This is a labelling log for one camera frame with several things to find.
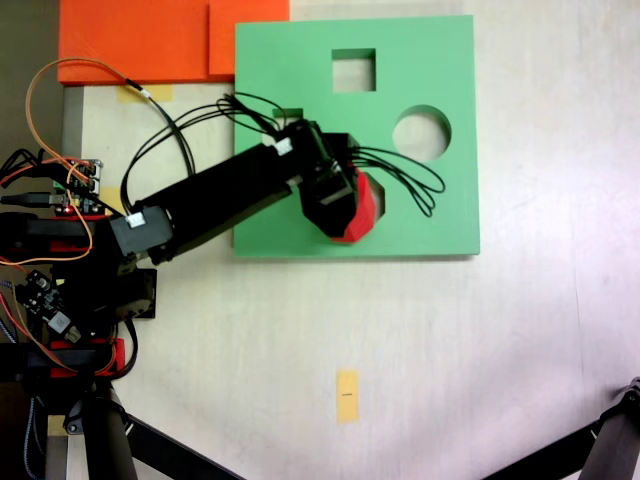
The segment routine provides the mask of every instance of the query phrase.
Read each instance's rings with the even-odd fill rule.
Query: black metal bar
[[[174,480],[244,480],[142,420],[130,415],[129,421],[132,455],[158,472]]]
[[[82,408],[82,429],[91,480],[138,479],[117,405],[88,397]]]
[[[485,480],[561,480],[566,478],[584,466],[598,429],[599,423],[593,422],[486,477]]]
[[[622,410],[605,420],[580,480],[631,480],[640,454],[640,429],[633,413]]]

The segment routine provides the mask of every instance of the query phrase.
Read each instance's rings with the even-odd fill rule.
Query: orange panel
[[[208,5],[209,0],[60,0],[60,57],[97,58],[141,83],[207,81]],[[72,64],[60,66],[58,79],[121,83],[100,68]]]
[[[209,5],[209,78],[233,82],[236,23],[286,22],[289,0],[211,0]]]

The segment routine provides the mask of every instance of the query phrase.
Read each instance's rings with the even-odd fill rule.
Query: table surface
[[[218,237],[160,268],[158,318],[137,323],[138,364],[115,385],[128,411],[252,480],[478,479],[640,373],[640,3],[292,2],[293,20],[438,14],[475,16],[482,254],[255,261]],[[176,85],[164,106],[231,89]],[[111,186],[163,126],[113,87],[84,89],[82,113],[82,155]],[[226,120],[187,138],[198,169],[231,155]],[[132,197],[183,175],[167,142]],[[360,377],[350,424],[341,369]]]

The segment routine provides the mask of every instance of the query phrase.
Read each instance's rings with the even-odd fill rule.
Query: floor
[[[24,95],[33,74],[57,56],[58,2],[3,0],[0,2],[0,162],[17,148],[37,151],[24,116]],[[62,136],[62,88],[51,75],[43,79],[35,99],[38,128],[52,145]],[[18,186],[40,188],[23,180]],[[29,478],[22,463],[22,442],[28,414],[28,397],[20,384],[0,383],[0,465],[2,477]],[[32,467],[37,468],[37,459]]]

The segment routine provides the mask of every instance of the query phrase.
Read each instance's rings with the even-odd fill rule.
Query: green board
[[[429,162],[445,180],[431,218],[405,187],[371,170],[385,188],[386,212],[352,245],[335,244],[303,215],[297,194],[234,230],[238,256],[373,257],[473,255],[480,252],[473,19],[469,16],[249,23],[237,26],[236,89],[302,109],[325,132],[348,132],[362,146],[394,150],[403,112],[428,106],[451,128],[447,150]],[[332,61],[346,52],[375,55],[375,91],[334,93]],[[248,102],[264,114],[270,107]],[[235,130],[241,152],[260,134]],[[404,166],[403,160],[393,160]],[[425,183],[433,179],[409,169]]]

